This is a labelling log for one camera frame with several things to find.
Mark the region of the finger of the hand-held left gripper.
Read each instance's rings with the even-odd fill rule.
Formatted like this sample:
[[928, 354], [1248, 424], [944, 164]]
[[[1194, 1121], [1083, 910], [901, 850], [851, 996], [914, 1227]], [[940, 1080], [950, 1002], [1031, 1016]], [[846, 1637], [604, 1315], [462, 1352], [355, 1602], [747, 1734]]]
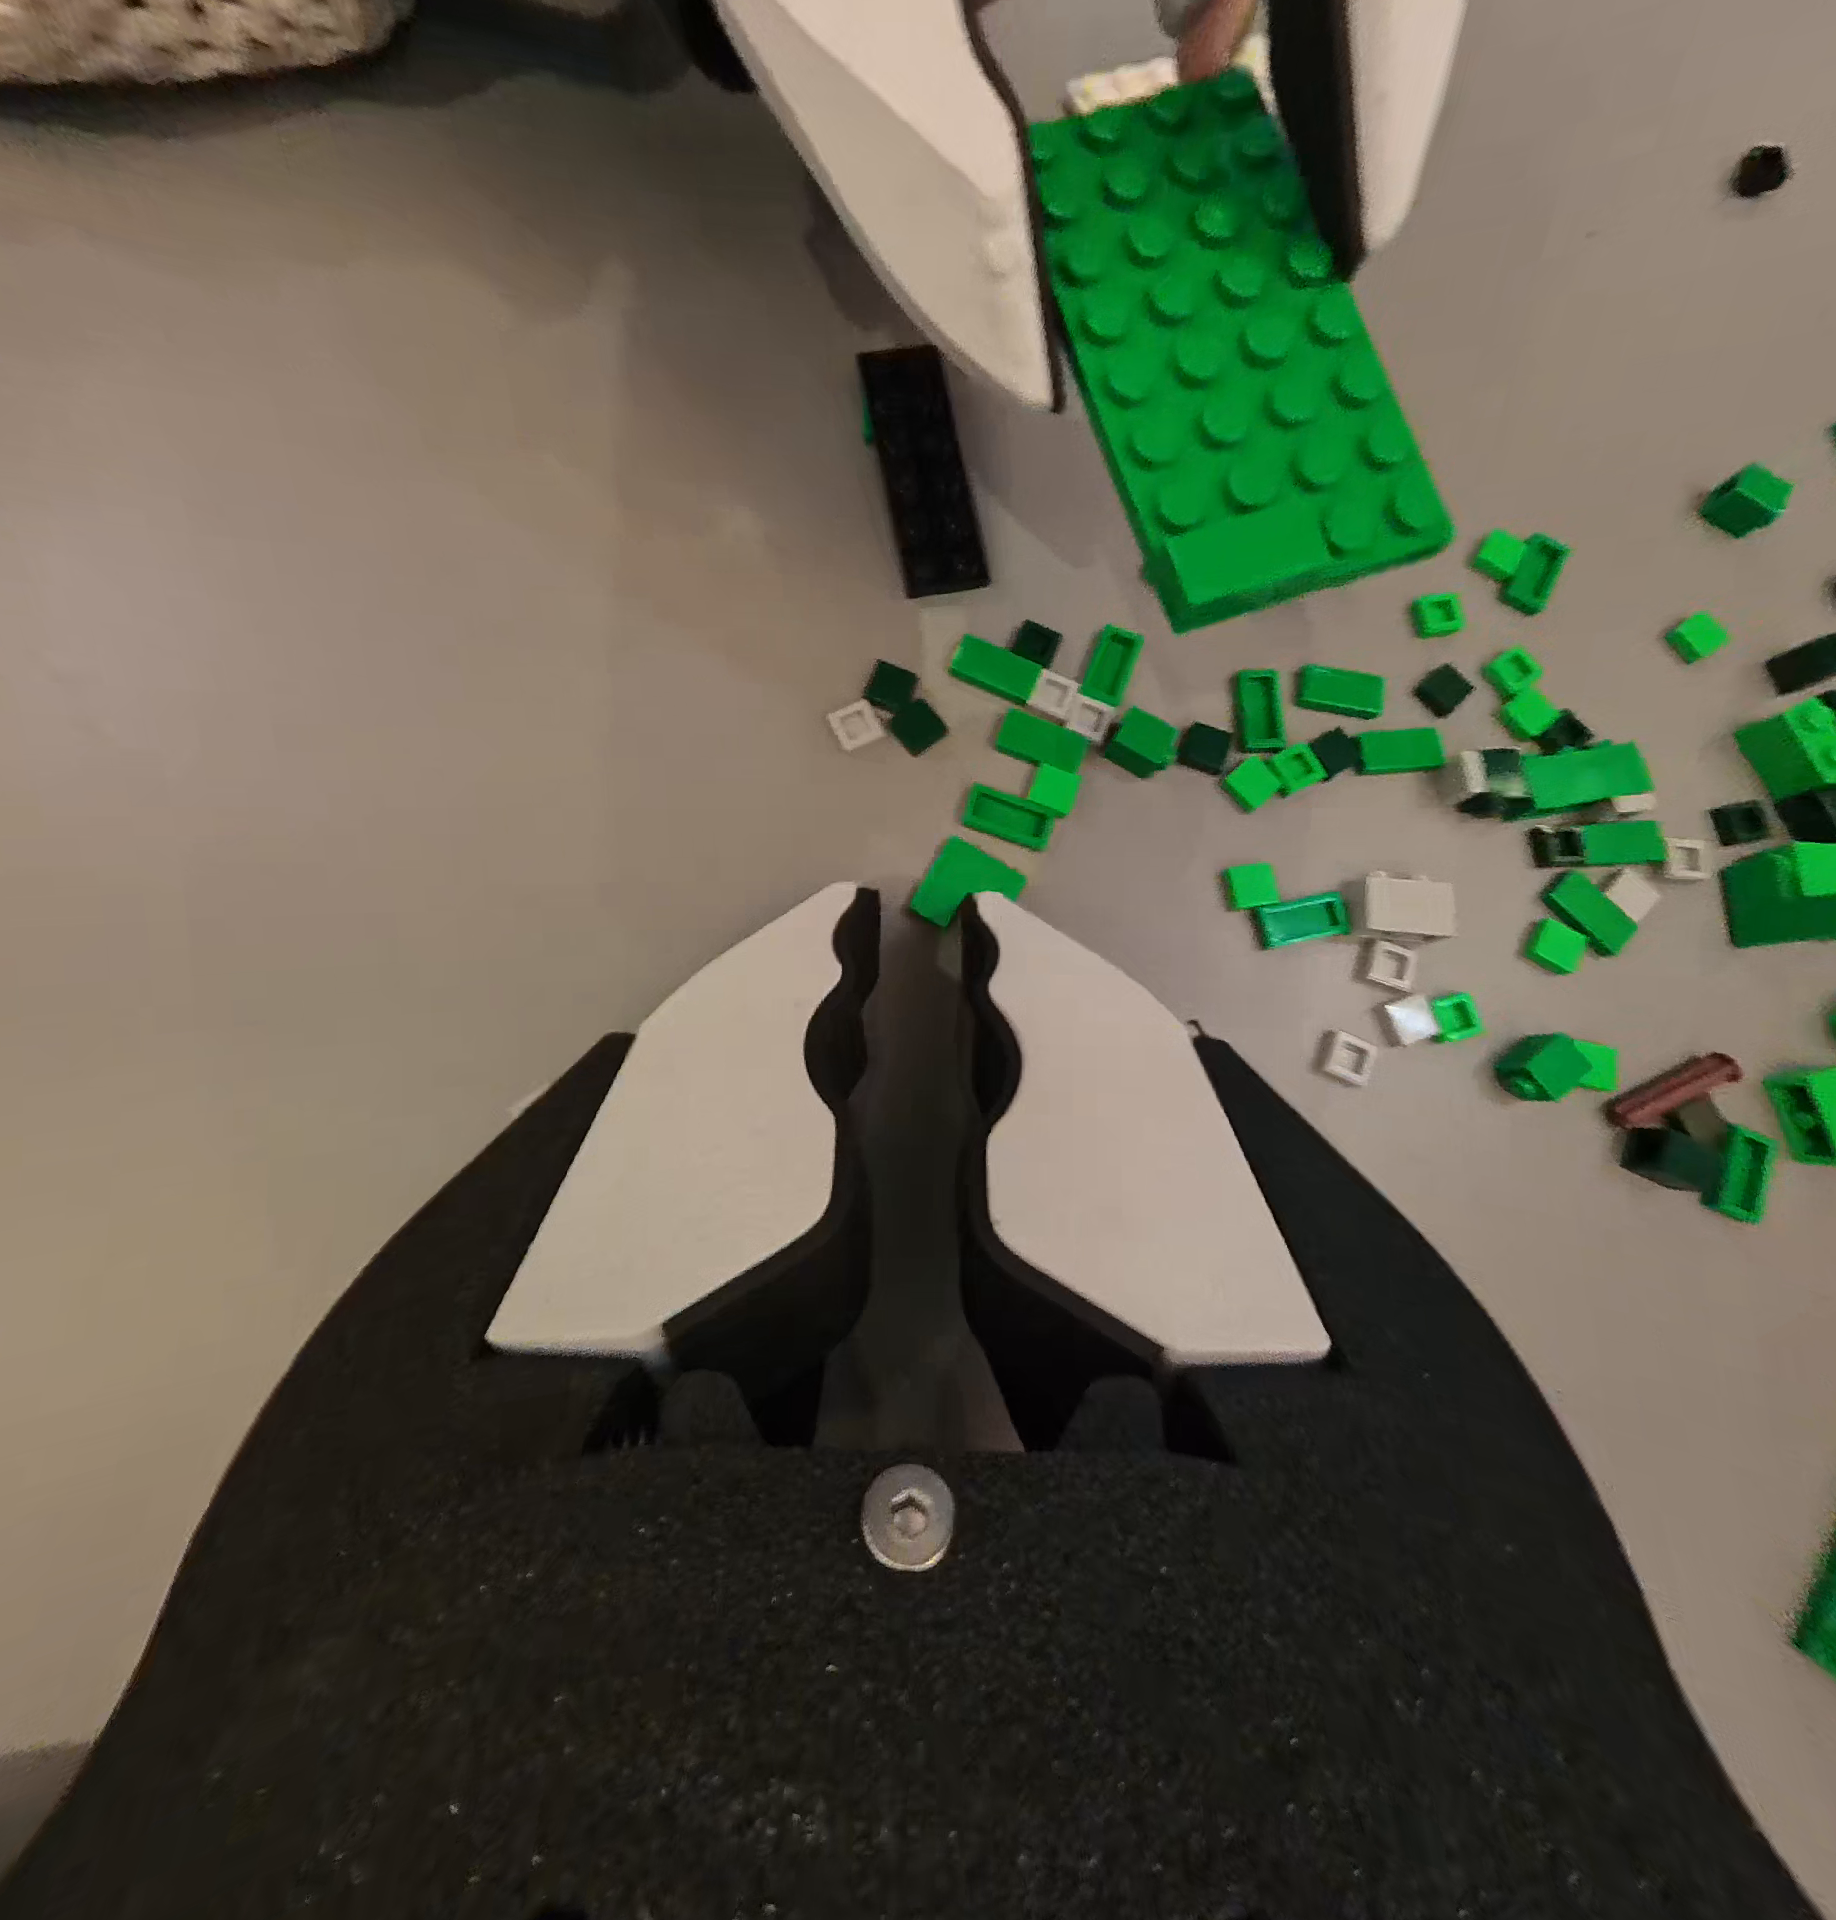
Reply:
[[1026, 122], [962, 2], [714, 3], [758, 98], [925, 339], [1067, 403]]
[[1466, 2], [1269, 2], [1269, 73], [1336, 274], [1353, 281], [1413, 206]]

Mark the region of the black lego plate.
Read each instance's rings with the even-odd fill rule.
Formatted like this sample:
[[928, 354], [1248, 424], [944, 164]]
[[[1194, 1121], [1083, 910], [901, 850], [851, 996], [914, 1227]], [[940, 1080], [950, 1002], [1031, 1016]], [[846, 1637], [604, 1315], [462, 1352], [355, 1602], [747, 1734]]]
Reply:
[[942, 355], [930, 344], [857, 354], [864, 431], [908, 600], [991, 582]]

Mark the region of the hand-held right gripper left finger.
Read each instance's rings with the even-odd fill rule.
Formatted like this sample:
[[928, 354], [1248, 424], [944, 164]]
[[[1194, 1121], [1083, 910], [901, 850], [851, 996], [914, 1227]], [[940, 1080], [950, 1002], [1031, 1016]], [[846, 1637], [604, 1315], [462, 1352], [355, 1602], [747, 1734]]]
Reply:
[[834, 883], [672, 989], [626, 1043], [486, 1329], [514, 1355], [733, 1380], [808, 1445], [865, 1303], [853, 1095], [882, 898]]

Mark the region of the green L-shaped lego tile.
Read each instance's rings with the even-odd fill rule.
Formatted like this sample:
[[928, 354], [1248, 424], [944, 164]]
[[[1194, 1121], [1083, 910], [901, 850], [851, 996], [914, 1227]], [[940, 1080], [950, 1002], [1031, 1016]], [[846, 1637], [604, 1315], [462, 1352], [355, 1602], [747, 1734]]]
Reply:
[[1020, 900], [1026, 891], [1026, 874], [996, 853], [965, 836], [947, 836], [933, 850], [908, 895], [906, 910], [931, 926], [950, 927], [966, 900], [996, 893]]

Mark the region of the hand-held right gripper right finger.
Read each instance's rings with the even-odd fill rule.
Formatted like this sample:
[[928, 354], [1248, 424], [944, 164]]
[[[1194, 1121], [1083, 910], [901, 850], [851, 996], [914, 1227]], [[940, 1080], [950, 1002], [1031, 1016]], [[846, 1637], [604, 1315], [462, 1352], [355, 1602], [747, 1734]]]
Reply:
[[1020, 1441], [1052, 1451], [1102, 1380], [1167, 1408], [1194, 1370], [1324, 1365], [1194, 1023], [1001, 893], [958, 926], [960, 1289]]

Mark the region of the green lego base plate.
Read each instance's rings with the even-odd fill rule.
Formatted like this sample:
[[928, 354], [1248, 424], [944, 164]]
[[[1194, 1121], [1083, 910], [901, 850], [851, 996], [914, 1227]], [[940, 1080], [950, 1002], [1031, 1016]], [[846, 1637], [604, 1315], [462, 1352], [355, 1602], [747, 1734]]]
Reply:
[[1455, 538], [1254, 74], [1081, 76], [1028, 128], [1049, 293], [1143, 580], [1177, 631]]

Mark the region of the person's left hand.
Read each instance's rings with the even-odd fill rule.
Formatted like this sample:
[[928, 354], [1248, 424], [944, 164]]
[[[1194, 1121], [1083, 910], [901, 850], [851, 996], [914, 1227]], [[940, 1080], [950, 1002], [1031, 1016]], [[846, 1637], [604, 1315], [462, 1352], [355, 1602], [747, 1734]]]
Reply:
[[1242, 53], [1255, 28], [1260, 2], [1177, 3], [1169, 34], [1181, 83], [1214, 78]]

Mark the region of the pile of loose lego pieces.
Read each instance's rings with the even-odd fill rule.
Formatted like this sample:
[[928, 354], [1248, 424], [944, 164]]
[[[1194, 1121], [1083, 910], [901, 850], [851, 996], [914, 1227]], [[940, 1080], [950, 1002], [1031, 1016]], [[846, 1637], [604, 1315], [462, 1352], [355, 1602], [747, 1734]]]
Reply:
[[[1226, 723], [1177, 726], [1127, 698], [1138, 633], [1102, 628], [1081, 674], [1059, 670], [1059, 643], [1026, 618], [1004, 645], [965, 636], [951, 662], [965, 686], [1002, 702], [993, 752], [1020, 776], [1015, 789], [970, 781], [953, 833], [1015, 867], [1047, 850], [1089, 765], [1140, 780], [1185, 767], [1248, 820], [1347, 780], [1425, 780], [1448, 814], [1524, 838], [1539, 895], [1518, 954], [1543, 977], [1615, 960], [1659, 900], [1695, 883], [1715, 884], [1733, 950], [1836, 944], [1836, 633], [1770, 659], [1786, 704], [1735, 732], [1763, 797], [1718, 806], [1708, 836], [1662, 831], [1642, 745], [1600, 737], [1556, 704], [1543, 662], [1524, 646], [1497, 650], [1479, 674], [1434, 662], [1411, 687], [1415, 722], [1391, 708], [1381, 674], [1308, 659], [1293, 674], [1242, 666]], [[1823, 1028], [1836, 1043], [1836, 1001]], [[1522, 1100], [1590, 1095], [1602, 1105], [1650, 1078], [1631, 1064], [1628, 1047], [1564, 1028], [1507, 1035], [1489, 1075]], [[1836, 1060], [1763, 1078], [1774, 1131], [1724, 1113], [1730, 1089], [1664, 1127], [1607, 1125], [1635, 1175], [1749, 1226], [1763, 1218], [1782, 1159], [1836, 1170]]]

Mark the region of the brown lego bar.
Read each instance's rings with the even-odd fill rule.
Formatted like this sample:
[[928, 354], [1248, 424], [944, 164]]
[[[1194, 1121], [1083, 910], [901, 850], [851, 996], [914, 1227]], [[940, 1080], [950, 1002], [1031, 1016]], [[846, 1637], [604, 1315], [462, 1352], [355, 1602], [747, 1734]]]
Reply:
[[1740, 1083], [1744, 1068], [1724, 1051], [1700, 1051], [1651, 1073], [1602, 1100], [1602, 1115], [1618, 1129], [1645, 1131], [1670, 1123], [1683, 1107], [1711, 1100], [1722, 1089]]

